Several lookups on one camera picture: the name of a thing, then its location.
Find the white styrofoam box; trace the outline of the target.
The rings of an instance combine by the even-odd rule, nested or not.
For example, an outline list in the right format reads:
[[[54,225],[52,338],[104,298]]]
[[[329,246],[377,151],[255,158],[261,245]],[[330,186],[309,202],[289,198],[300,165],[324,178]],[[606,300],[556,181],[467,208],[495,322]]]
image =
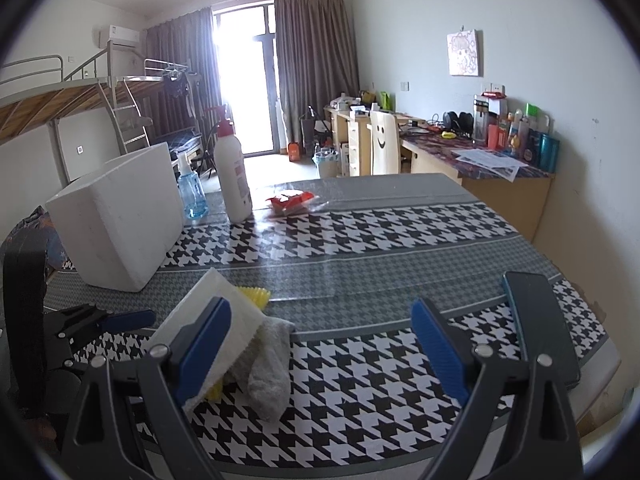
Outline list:
[[[140,292],[183,227],[165,143],[109,160],[46,203],[66,255],[88,285]]]

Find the grey sock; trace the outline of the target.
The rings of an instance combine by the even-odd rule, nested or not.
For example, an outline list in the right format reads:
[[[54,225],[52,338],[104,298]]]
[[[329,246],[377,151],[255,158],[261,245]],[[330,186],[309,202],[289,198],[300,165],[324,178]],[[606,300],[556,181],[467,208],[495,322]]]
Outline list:
[[[250,408],[264,422],[278,422],[290,403],[294,330],[293,323],[267,316],[229,370]]]

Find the yellow foam fruit net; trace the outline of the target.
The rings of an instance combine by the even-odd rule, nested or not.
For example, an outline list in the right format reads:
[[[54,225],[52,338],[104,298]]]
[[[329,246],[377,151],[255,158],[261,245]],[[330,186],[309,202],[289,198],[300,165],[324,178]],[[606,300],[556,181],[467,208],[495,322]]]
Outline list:
[[[259,327],[264,324],[264,310],[271,297],[268,289],[252,286],[220,285],[216,293],[229,301],[231,323],[213,362],[213,373],[209,373],[203,382],[202,397],[209,401],[221,398],[224,375],[242,356],[257,335]]]

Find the white plastic bucket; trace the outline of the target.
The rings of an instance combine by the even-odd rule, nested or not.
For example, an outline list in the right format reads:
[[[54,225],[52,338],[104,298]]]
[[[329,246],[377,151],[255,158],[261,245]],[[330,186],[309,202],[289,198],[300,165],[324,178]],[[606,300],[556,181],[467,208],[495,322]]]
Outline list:
[[[316,151],[314,164],[321,179],[337,178],[342,174],[340,155],[334,148],[322,148]]]

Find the metal bunk bed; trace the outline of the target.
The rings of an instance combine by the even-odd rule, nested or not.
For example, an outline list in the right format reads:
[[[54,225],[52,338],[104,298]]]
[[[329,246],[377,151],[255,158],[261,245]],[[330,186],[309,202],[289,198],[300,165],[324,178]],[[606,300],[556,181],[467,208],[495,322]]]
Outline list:
[[[115,76],[113,52],[116,46],[108,44],[97,54],[69,73],[64,70],[63,59],[57,54],[22,58],[4,64],[15,68],[22,65],[55,62],[43,70],[21,72],[3,79],[2,84],[55,74],[54,84],[32,87],[1,99],[1,142],[6,144],[24,133],[45,125],[56,128],[63,118],[91,112],[99,107],[106,110],[114,128],[118,147],[124,154],[162,143],[171,137],[151,140],[149,130],[153,121],[142,114],[140,102],[160,92],[160,76],[154,74],[147,58],[143,60],[141,75]],[[197,148],[202,146],[196,130],[192,134]]]

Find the white lotion pump bottle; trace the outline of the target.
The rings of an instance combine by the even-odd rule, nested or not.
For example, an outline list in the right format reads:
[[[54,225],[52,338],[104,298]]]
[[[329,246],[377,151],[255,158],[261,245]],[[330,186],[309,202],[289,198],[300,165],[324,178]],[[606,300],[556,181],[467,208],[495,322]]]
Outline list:
[[[212,111],[216,118],[213,156],[224,208],[231,223],[241,223],[253,212],[242,145],[227,116],[227,107],[214,106]]]

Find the brown curtain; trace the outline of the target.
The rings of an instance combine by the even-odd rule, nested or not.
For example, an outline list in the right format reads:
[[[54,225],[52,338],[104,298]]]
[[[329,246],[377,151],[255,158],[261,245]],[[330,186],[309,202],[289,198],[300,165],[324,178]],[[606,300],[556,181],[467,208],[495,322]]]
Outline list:
[[[222,105],[213,11],[203,8],[148,28],[145,57],[162,81],[160,92],[145,102],[153,139],[210,125]]]
[[[274,0],[274,22],[286,142],[299,143],[308,107],[359,90],[352,18],[345,0]]]

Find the wooden desk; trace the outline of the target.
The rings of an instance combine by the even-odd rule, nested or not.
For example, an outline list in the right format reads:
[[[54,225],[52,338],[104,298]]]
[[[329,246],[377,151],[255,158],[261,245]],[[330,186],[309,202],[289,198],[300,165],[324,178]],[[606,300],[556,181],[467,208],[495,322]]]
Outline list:
[[[327,106],[337,148],[348,148],[346,174],[370,176],[373,168],[372,131],[367,116]],[[421,124],[398,138],[402,169],[410,174],[443,174],[482,200],[512,223],[526,240],[536,236],[553,176],[532,166],[521,166],[513,181],[458,159],[456,151],[471,146],[467,140],[445,140]]]

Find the anime wall picture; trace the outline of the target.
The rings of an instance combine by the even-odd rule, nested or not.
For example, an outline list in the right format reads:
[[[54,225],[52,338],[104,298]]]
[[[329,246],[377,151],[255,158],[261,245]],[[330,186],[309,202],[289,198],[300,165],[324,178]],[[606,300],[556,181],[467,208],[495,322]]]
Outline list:
[[[455,77],[480,77],[483,75],[483,32],[477,29],[460,29],[448,34],[448,74]]]

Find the black smartphone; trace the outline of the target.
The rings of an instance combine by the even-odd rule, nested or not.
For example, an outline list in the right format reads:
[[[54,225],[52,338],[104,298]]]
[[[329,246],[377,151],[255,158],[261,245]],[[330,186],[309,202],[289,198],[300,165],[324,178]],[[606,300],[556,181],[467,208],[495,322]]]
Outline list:
[[[508,271],[502,286],[512,311],[521,354],[526,361],[552,368],[571,389],[580,367],[570,330],[552,286],[542,274]]]

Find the brown right curtain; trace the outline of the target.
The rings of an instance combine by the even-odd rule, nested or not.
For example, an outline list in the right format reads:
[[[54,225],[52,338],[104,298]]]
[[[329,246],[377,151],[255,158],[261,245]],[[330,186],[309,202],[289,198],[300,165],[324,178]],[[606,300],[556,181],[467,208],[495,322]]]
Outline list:
[[[274,0],[274,22],[286,142],[299,143],[308,107],[359,90],[352,18],[345,0]]]

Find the teal cylindrical bottle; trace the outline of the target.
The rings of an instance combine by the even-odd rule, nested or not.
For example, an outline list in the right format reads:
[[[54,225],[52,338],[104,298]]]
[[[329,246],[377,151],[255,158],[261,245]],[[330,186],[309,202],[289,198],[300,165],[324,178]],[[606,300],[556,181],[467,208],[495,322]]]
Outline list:
[[[543,133],[540,137],[538,167],[548,174],[554,174],[560,150],[560,140]]]

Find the blue sanitizer bottle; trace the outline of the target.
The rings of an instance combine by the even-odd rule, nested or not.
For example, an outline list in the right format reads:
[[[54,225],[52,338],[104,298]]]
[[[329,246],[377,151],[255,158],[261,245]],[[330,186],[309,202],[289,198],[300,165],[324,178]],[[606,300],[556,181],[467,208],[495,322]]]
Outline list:
[[[186,152],[178,154],[178,190],[183,203],[184,216],[190,220],[198,220],[208,213],[206,195],[200,177],[192,169]]]

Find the houndstooth tablecloth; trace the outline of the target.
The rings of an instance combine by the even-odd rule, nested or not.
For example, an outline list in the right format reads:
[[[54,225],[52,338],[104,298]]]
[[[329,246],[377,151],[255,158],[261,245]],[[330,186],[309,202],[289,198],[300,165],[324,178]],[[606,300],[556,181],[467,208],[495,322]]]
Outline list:
[[[85,284],[73,269],[50,281],[44,304],[92,302],[164,318],[208,271],[271,294],[267,313],[292,322],[292,396],[267,424],[228,385],[193,412],[191,427],[214,466],[235,478],[416,478],[458,414],[410,327],[414,300],[431,299],[478,344],[518,356],[502,277],[548,278],[582,377],[577,416],[597,400],[620,355],[575,287],[533,248],[515,219],[437,174],[313,180],[314,202],[275,217],[227,221],[221,199],[186,226],[141,292]]]

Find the papers on desk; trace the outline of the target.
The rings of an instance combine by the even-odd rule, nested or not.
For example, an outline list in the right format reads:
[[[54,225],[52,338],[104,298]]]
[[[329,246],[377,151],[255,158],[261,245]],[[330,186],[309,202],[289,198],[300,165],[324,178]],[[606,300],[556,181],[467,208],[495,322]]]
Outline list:
[[[496,176],[513,182],[522,168],[526,167],[521,162],[510,156],[503,156],[492,151],[470,148],[469,150],[453,150],[458,162],[465,162],[492,172]]]

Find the orange floor container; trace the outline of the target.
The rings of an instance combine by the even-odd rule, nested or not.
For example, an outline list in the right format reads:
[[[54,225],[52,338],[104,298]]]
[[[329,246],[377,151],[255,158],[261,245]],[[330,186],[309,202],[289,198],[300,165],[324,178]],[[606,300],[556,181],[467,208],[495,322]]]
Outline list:
[[[300,146],[296,142],[289,143],[286,152],[288,153],[288,160],[290,162],[299,162],[302,158],[302,155],[300,154]]]

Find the red snack packet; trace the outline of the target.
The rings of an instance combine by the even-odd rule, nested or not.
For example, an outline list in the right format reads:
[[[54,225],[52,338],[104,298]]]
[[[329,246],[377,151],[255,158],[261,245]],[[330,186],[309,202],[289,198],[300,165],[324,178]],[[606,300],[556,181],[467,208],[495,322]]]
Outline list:
[[[316,196],[309,191],[285,190],[280,194],[268,198],[271,209],[279,216],[297,214],[304,210]]]

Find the wooden smiley face chair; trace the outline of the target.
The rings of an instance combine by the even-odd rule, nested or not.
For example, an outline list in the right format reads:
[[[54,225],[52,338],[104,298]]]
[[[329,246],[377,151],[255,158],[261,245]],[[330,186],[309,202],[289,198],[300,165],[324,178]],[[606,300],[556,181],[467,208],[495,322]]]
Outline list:
[[[374,176],[399,174],[401,156],[396,117],[380,110],[372,110],[370,113],[370,126],[371,174]]]

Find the brown left curtain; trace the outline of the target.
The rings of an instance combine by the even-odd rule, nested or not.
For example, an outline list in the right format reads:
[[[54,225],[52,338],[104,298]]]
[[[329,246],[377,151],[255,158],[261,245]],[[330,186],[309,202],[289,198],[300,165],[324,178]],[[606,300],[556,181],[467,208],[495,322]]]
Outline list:
[[[162,81],[160,92],[145,102],[153,139],[210,125],[222,105],[213,11],[203,8],[148,28],[145,57]]]

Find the white air conditioner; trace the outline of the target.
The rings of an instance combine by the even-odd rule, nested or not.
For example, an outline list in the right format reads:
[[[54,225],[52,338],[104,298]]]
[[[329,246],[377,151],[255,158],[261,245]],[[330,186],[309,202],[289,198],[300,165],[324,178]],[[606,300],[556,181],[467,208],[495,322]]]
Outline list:
[[[127,27],[108,25],[99,31],[99,48],[105,49],[108,44],[135,49],[141,44],[140,32]]]

